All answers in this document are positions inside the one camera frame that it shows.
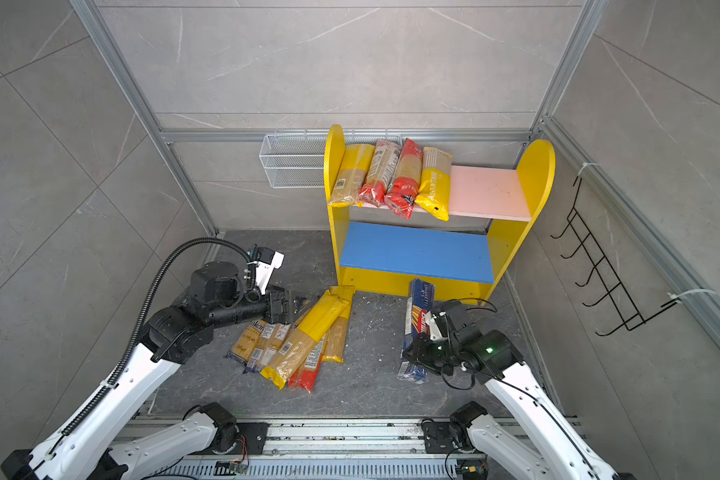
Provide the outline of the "red labelled spaghetti bag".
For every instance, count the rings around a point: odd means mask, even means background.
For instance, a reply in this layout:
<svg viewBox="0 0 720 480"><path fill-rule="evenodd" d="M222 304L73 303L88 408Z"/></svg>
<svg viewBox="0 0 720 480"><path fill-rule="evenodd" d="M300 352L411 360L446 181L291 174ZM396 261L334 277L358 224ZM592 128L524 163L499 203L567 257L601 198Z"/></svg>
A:
<svg viewBox="0 0 720 480"><path fill-rule="evenodd" d="M358 197L362 204L380 207L393 181L402 147L395 142L379 140Z"/></svg>

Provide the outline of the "yellow Pastatime spaghetti bag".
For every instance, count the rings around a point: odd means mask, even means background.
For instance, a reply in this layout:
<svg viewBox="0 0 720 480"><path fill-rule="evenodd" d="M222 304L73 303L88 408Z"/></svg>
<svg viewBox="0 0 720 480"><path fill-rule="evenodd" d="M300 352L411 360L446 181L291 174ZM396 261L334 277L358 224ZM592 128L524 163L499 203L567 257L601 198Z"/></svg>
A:
<svg viewBox="0 0 720 480"><path fill-rule="evenodd" d="M423 150L419 192L415 203L435 219L449 220L451 167L453 156L434 147Z"/></svg>

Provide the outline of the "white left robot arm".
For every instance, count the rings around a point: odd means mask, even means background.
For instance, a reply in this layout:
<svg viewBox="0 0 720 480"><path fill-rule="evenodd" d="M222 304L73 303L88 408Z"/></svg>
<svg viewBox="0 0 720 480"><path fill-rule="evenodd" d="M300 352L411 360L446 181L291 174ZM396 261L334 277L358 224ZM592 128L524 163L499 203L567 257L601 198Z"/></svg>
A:
<svg viewBox="0 0 720 480"><path fill-rule="evenodd" d="M291 324L315 302L269 286L245 292L236 265L214 261L195 270L188 288L136 330L109 378L62 427L33 449L15 450L1 464L8 479L141 479L210 450L240 448L237 420L217 402L190 409L181 422L132 442L114 439L146 399L220 328L263 320Z"/></svg>

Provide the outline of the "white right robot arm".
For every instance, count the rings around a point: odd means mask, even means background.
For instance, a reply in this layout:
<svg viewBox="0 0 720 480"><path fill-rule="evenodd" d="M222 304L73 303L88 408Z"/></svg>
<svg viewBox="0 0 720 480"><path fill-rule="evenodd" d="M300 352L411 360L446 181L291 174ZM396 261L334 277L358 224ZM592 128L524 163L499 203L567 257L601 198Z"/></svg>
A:
<svg viewBox="0 0 720 480"><path fill-rule="evenodd" d="M450 417L458 447L485 454L517 479L621 478L553 404L504 333L482 332L458 299L412 312L413 341L404 358L442 379L468 374L472 385L483 385L504 405L528 438L518 439L470 402Z"/></svg>

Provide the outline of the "yellow topped spaghetti bag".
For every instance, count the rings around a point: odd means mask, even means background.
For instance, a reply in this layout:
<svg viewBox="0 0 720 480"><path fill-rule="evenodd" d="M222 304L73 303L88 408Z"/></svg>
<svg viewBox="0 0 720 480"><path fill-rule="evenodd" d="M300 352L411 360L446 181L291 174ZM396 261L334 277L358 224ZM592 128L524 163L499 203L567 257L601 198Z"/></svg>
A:
<svg viewBox="0 0 720 480"><path fill-rule="evenodd" d="M361 206L360 190L369 171L375 151L372 144L354 144L346 147L337 179L328 204L336 207Z"/></svg>

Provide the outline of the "blue Barilla spaghetti box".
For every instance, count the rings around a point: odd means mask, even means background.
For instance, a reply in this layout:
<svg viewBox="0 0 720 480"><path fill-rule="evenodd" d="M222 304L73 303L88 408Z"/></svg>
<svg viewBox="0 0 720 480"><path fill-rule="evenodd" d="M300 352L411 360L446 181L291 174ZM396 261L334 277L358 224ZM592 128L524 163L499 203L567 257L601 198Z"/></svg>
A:
<svg viewBox="0 0 720 480"><path fill-rule="evenodd" d="M427 372L423 367L413 364L405 357L405 353L412 353L416 340L423 335L429 337L429 327L424 316L434 305L435 286L421 280L413 279L409 284L409 296L406 303L405 329L401 364L397 378L403 381L423 384L427 379Z"/></svg>

